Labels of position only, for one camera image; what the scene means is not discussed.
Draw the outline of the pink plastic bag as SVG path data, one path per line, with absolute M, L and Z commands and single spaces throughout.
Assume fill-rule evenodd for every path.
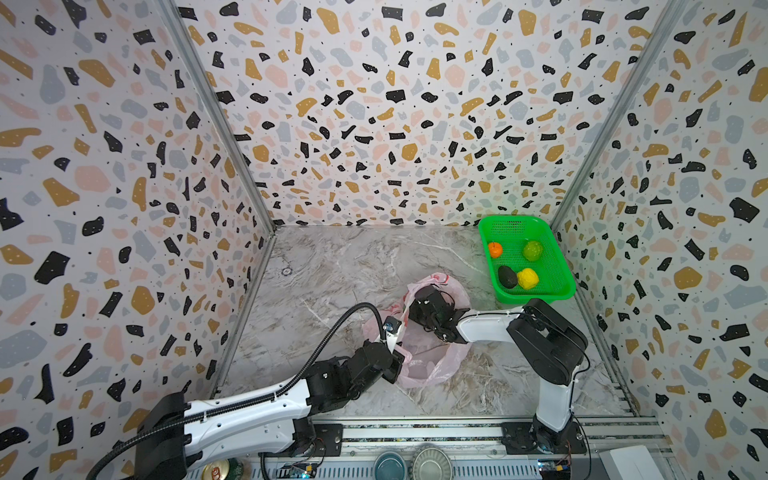
M 446 273 L 437 272 L 409 284 L 400 300 L 380 311 L 383 320 L 393 316 L 403 322 L 395 347 L 404 356 L 396 381 L 403 389 L 423 388 L 448 381 L 459 370 L 470 350 L 468 344 L 442 341 L 413 321 L 410 305 L 416 292 L 428 286 L 442 291 L 447 303 L 454 304 L 457 309 L 471 307 L 470 297 L 459 281 Z

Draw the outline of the dark brown avocado fruit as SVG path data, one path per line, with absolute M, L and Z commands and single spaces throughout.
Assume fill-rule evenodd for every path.
M 517 273 L 507 265 L 502 265 L 498 268 L 497 277 L 502 287 L 507 290 L 511 290 L 518 285 Z

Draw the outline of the orange fruit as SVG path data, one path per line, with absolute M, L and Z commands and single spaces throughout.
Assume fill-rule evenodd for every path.
M 490 242 L 487 244 L 487 251 L 492 259 L 500 258 L 503 255 L 503 246 L 498 242 Z

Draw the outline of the yellow fruit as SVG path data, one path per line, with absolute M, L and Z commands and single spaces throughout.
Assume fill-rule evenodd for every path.
M 525 268 L 517 273 L 517 285 L 526 291 L 534 289 L 540 283 L 538 274 L 531 268 Z

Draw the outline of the green plastic basket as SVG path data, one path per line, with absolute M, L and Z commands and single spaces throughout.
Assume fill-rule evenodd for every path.
M 576 284 L 549 225 L 531 216 L 494 215 L 478 224 L 496 300 L 523 305 L 573 297 Z

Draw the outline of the yellow-green bumpy fruit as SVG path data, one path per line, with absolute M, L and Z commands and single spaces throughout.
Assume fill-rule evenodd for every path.
M 541 242 L 530 240 L 524 245 L 522 255 L 528 262 L 536 262 L 542 257 L 543 252 L 544 247 Z

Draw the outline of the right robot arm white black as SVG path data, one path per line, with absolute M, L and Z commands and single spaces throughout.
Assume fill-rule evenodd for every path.
M 532 299 L 509 310 L 479 311 L 459 308 L 448 301 L 446 293 L 427 286 L 415 294 L 408 318 L 447 343 L 513 343 L 539 376 L 533 419 L 501 425 L 501 443 L 507 454 L 587 452 L 572 400 L 575 376 L 590 368 L 588 340 L 548 303 Z

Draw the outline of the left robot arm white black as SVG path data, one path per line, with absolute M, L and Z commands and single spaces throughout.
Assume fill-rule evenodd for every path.
M 404 360 L 386 343 L 366 341 L 350 357 L 315 361 L 298 378 L 260 390 L 197 401 L 169 394 L 137 429 L 134 476 L 183 479 L 249 453 L 300 455 L 317 436 L 312 416 L 341 409 L 379 380 L 396 382 Z

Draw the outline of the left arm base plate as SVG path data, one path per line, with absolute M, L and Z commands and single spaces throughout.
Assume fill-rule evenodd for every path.
M 312 424 L 309 427 L 309 443 L 301 452 L 302 457 L 340 457 L 344 438 L 342 423 Z

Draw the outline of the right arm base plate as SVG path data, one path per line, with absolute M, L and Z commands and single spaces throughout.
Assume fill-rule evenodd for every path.
M 501 443 L 508 455 L 586 454 L 588 450 L 585 436 L 574 421 L 559 432 L 537 422 L 505 422 L 501 430 Z

